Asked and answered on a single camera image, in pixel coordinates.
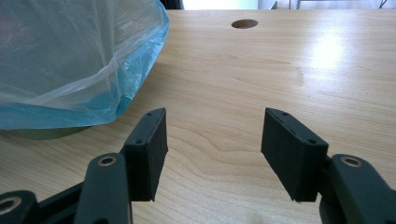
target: wooden table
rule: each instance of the wooden table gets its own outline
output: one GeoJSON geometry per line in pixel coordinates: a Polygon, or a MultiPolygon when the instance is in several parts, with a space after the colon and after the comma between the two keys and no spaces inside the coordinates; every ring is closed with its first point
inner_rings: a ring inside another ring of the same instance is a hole
{"type": "Polygon", "coordinates": [[[265,107],[291,113],[369,161],[396,189],[393,10],[169,11],[163,52],[116,121],[55,140],[0,132],[0,193],[39,201],[118,152],[140,117],[167,109],[169,153],[155,203],[135,223],[319,223],[318,203],[290,200],[260,153],[265,107]],[[259,22],[234,29],[240,19],[259,22]]]}

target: wood grain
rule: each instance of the wood grain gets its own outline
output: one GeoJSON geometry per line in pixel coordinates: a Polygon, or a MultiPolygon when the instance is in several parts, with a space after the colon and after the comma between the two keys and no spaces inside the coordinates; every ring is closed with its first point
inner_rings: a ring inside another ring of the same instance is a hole
{"type": "Polygon", "coordinates": [[[168,11],[163,52],[116,121],[60,139],[0,132],[0,193],[39,200],[118,152],[147,111],[166,107],[167,155],[155,203],[135,223],[319,223],[294,203],[260,153],[263,111],[290,112],[370,162],[396,189],[396,14],[377,10],[168,11]],[[239,30],[233,21],[259,24],[239,30]]]}

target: blue plastic bag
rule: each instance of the blue plastic bag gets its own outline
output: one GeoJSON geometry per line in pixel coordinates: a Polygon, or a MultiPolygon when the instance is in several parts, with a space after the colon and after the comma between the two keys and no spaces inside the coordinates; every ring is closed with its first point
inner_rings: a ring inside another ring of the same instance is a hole
{"type": "Polygon", "coordinates": [[[158,0],[0,2],[0,129],[116,119],[160,53],[158,0]]]}

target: transparent plastic bag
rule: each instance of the transparent plastic bag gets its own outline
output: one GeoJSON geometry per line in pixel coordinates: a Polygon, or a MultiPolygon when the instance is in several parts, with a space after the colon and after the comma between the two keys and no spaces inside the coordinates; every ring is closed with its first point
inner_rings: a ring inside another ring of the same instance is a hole
{"type": "Polygon", "coordinates": [[[117,118],[160,53],[158,0],[0,2],[0,129],[84,127],[117,118]]]}

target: light wood surface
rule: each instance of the light wood surface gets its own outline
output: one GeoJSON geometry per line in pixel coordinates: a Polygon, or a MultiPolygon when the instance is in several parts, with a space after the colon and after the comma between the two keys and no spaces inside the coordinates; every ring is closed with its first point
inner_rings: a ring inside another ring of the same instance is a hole
{"type": "Polygon", "coordinates": [[[169,153],[155,203],[135,223],[320,223],[260,153],[265,107],[370,162],[396,189],[396,14],[392,10],[169,11],[169,35],[125,113],[55,140],[0,132],[0,193],[39,201],[118,152],[140,117],[166,107],[169,153]],[[251,29],[231,23],[253,19],[251,29]]]}

